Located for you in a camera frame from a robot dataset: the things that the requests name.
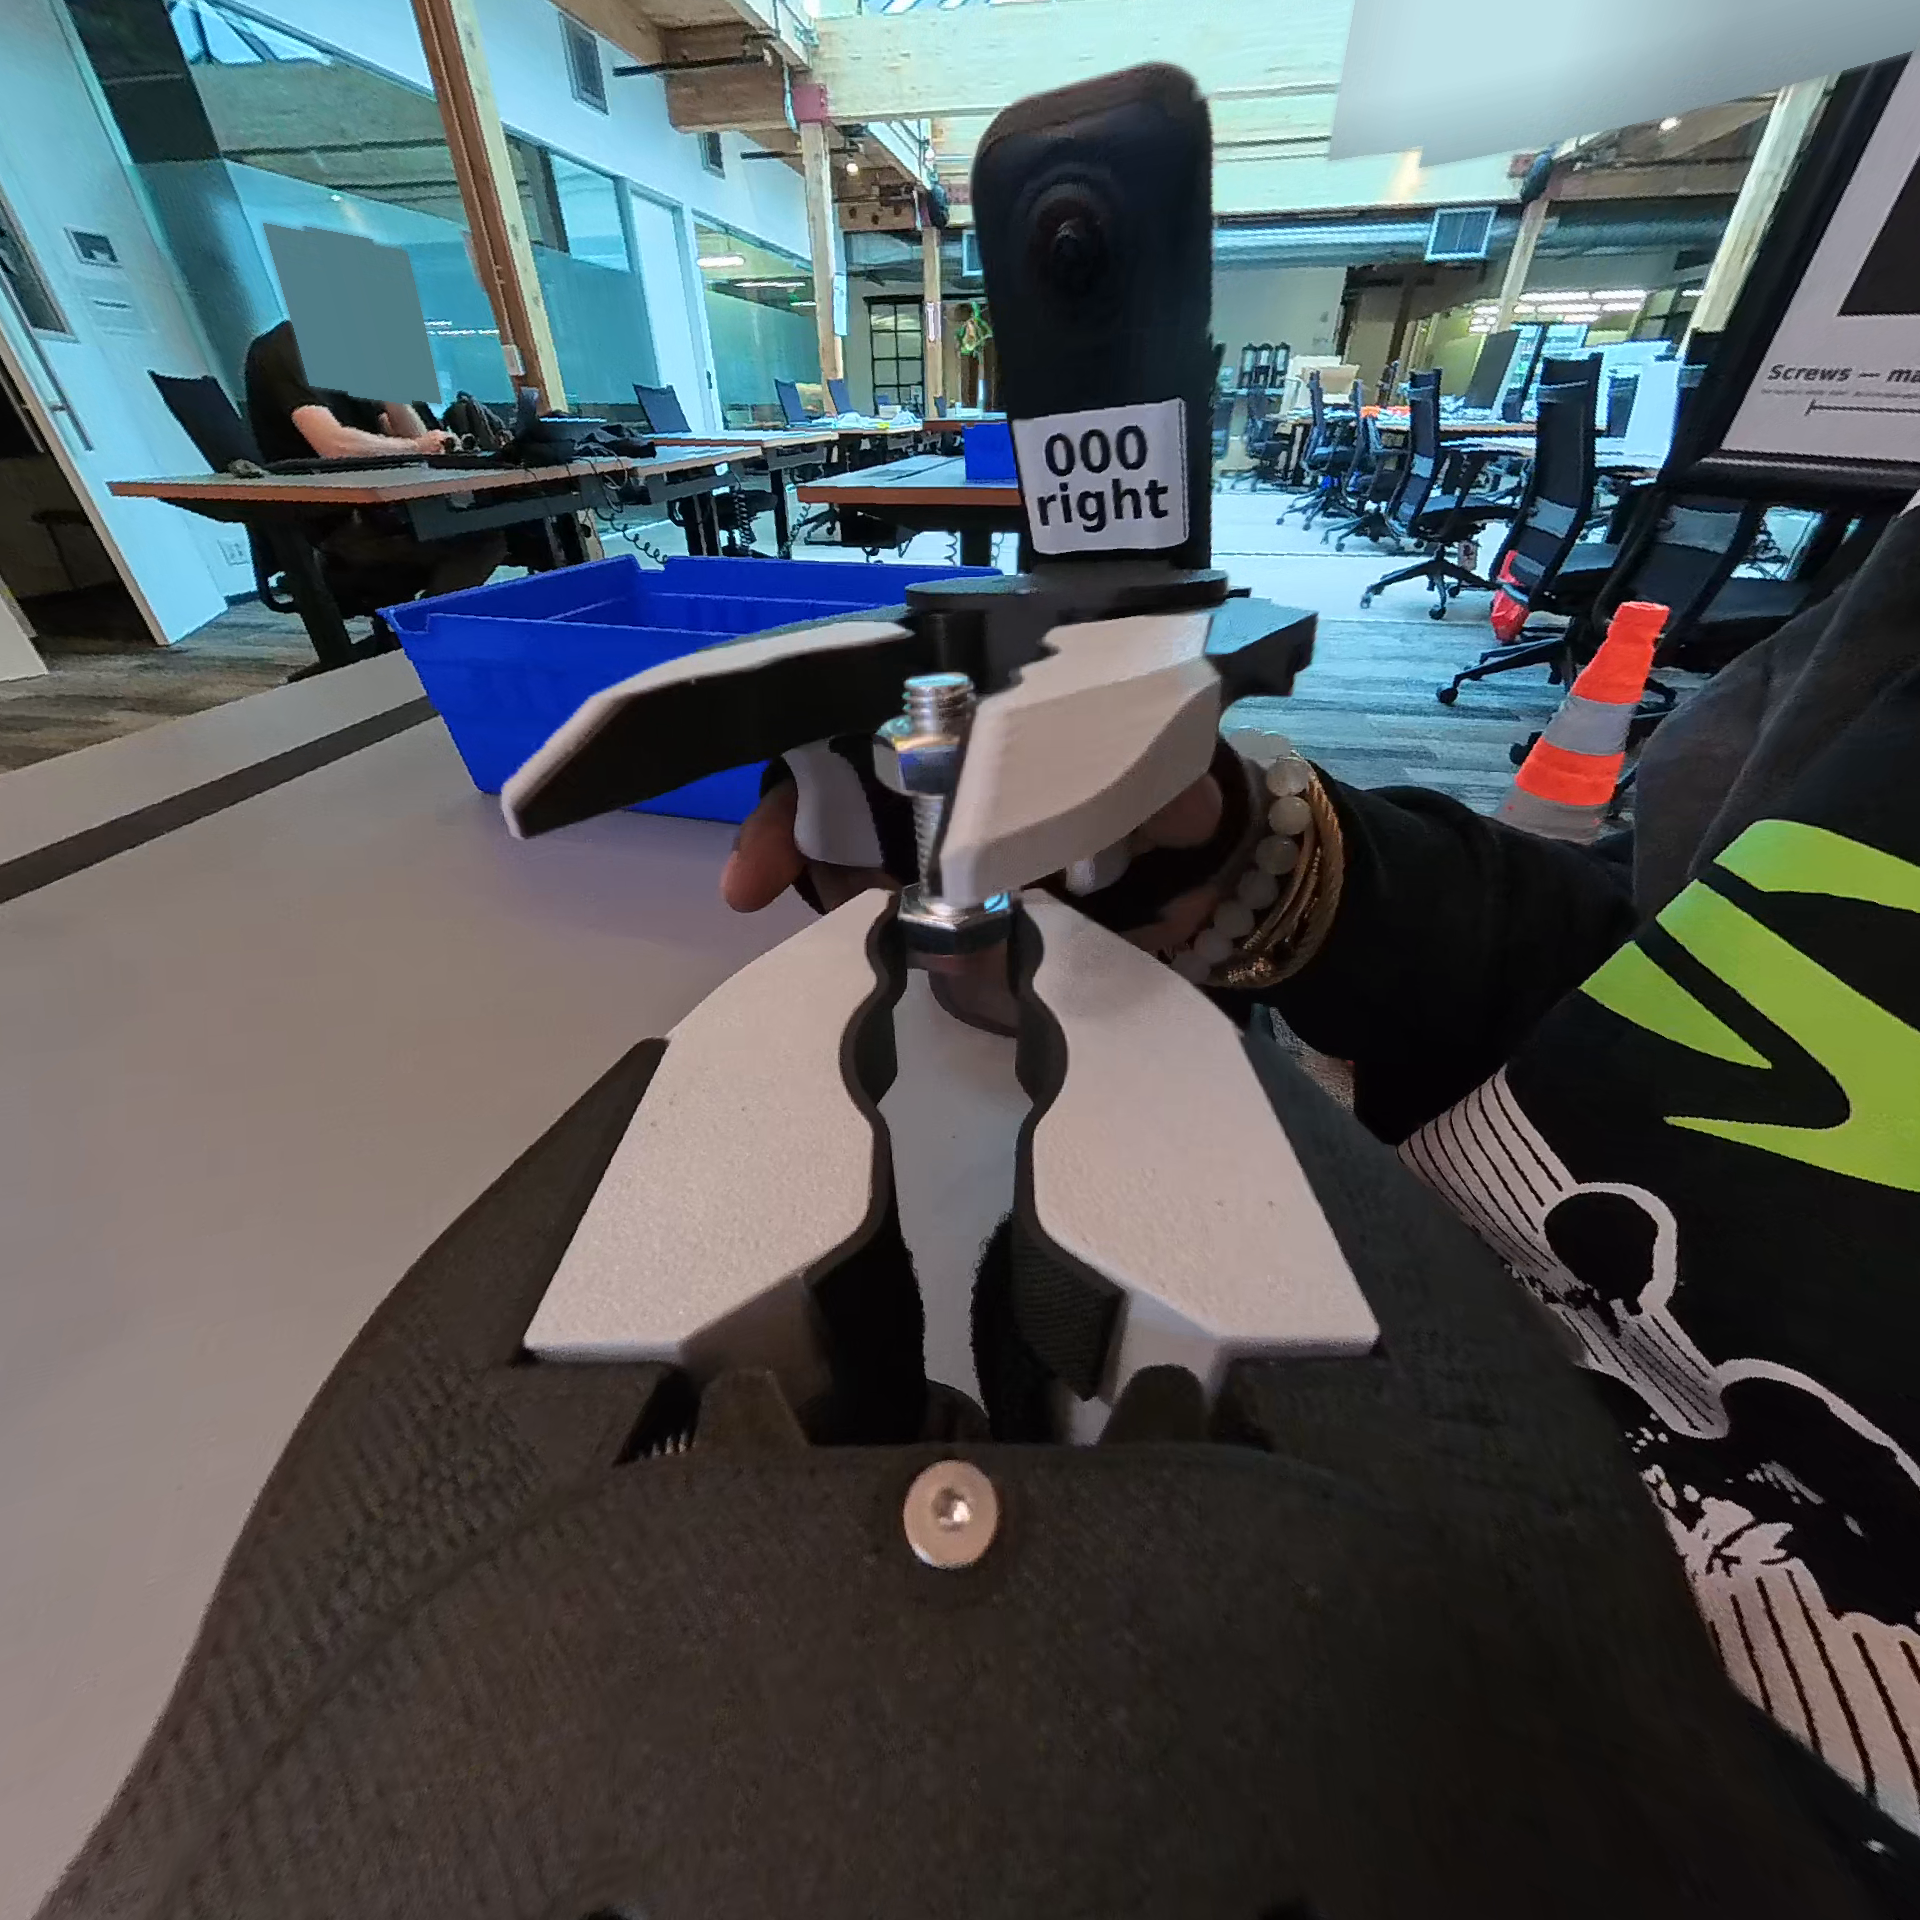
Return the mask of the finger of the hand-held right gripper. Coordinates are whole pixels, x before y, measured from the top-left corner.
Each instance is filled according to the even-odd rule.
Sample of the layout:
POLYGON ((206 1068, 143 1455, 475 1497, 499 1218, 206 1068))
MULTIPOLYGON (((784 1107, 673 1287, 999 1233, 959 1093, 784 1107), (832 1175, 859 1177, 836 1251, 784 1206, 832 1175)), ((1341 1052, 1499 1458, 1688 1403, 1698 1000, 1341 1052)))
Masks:
POLYGON ((836 617, 743 638, 596 692, 499 791, 517 840, 638 805, 688 779, 784 760, 794 841, 842 869, 882 866, 876 730, 932 671, 915 617, 836 617))
POLYGON ((1222 680, 1212 617, 1055 627, 975 713, 946 803, 938 887, 988 904, 1111 851, 1212 768, 1222 680))

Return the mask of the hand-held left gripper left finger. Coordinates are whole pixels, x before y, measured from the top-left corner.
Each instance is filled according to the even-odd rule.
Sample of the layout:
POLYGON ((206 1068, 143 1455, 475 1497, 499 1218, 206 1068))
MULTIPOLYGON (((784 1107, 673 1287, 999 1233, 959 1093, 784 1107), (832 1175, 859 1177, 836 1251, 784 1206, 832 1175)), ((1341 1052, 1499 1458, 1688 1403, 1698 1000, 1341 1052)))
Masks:
POLYGON ((771 1371, 792 1401, 923 1401, 923 1300, 878 1110, 898 1077, 898 899, 872 887, 712 989, 524 1335, 538 1360, 771 1371))

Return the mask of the wooden office desk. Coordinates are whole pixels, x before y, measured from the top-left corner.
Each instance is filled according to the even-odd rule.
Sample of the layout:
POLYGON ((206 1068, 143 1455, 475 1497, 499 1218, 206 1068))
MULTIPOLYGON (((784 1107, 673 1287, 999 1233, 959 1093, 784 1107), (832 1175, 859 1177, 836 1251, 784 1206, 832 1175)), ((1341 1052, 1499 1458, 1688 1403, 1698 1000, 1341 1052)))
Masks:
POLYGON ((959 454, 831 474, 797 486, 797 503, 831 512, 839 545, 872 559, 940 534, 955 565, 999 567, 999 545, 1013 543, 1015 556, 1023 539, 1018 475, 975 475, 959 454))
POLYGON ((552 565, 597 559, 596 515, 626 495, 645 507, 705 495, 723 486, 751 451, 688 444, 650 461, 587 457, 559 468, 391 468, 317 463, 310 469, 133 475, 107 483, 111 495, 164 498, 213 522, 236 522, 267 543, 292 607, 313 643, 307 675, 378 656, 373 641, 352 641, 347 609, 323 572, 313 526, 355 508, 394 508, 421 543, 491 534, 517 526, 546 532, 552 565))

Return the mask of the white desk sign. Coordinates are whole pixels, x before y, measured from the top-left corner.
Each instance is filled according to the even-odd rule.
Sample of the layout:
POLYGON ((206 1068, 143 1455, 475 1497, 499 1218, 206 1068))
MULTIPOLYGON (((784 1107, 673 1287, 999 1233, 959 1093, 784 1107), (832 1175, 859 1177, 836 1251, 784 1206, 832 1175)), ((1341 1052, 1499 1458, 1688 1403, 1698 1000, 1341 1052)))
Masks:
POLYGON ((1917 56, 1829 84, 1698 355, 1668 486, 1776 507, 1917 494, 1917 56))

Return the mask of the orange traffic cone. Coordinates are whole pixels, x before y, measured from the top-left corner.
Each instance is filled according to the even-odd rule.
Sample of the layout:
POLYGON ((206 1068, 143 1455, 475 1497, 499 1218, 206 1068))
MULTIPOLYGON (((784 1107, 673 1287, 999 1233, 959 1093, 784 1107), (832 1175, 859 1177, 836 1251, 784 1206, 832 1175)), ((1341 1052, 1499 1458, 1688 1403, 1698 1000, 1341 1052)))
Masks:
POLYGON ((1495 818, 1530 837, 1593 846, 1625 763, 1668 607, 1625 600, 1579 671, 1546 733, 1525 751, 1495 818))

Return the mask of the wooden pillar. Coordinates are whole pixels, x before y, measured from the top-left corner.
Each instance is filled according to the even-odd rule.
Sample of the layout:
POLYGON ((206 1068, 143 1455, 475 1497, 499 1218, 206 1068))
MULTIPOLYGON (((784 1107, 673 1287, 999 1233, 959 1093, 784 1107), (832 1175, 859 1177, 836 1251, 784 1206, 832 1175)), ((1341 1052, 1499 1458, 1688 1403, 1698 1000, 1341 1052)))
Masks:
POLYGON ((499 122, 477 2, 411 2, 421 56, 467 214, 467 246, 492 306, 499 354, 517 386, 564 410, 559 348, 541 300, 536 249, 499 122))

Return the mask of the black printed shirt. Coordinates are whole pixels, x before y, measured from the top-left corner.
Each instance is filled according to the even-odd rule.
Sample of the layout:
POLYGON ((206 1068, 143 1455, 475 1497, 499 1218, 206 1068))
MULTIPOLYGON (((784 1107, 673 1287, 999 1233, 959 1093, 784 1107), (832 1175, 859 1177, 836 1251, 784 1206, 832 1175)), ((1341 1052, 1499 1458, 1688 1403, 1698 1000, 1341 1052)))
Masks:
POLYGON ((1917 854, 1743 828, 1402 1158, 1602 1377, 1733 1688, 1917 1836, 1917 854))

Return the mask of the person's right forearm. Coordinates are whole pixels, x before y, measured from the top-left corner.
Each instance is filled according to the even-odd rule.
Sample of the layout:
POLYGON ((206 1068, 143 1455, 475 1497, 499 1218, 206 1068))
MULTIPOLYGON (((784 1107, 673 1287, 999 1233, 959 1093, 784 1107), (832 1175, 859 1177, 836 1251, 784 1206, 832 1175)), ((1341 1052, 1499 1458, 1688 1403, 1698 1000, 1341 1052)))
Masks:
POLYGON ((1402 1144, 1513 1062, 1746 828, 1809 822, 1917 859, 1917 515, 1652 730, 1629 854, 1417 788, 1326 792, 1341 832, 1332 928, 1262 995, 1352 1064, 1363 1123, 1402 1144))

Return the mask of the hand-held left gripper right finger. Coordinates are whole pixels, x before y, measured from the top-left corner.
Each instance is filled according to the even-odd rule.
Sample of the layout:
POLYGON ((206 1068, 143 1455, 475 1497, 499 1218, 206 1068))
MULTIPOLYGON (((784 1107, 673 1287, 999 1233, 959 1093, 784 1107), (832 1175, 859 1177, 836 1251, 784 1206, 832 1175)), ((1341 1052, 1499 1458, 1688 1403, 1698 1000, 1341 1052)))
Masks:
POLYGON ((1013 1207, 988 1247, 988 1408, 1116 1411, 1152 1367, 1376 1355, 1381 1327, 1250 1037, 1201 989, 1031 891, 1013 928, 1013 1207))

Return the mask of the silver hex bolt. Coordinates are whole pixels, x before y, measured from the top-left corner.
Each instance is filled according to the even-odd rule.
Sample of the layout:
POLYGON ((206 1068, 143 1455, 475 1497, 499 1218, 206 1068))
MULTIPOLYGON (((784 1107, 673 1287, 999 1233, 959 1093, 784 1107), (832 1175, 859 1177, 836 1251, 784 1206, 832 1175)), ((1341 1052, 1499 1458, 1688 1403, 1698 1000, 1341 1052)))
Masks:
POLYGON ((1005 891, 988 900, 958 900, 943 891, 940 841, 959 768, 959 733, 921 730, 915 723, 876 733, 876 778, 909 803, 918 851, 918 875, 906 885, 894 918, 906 949, 932 970, 955 970, 1005 946, 1015 923, 1005 891))

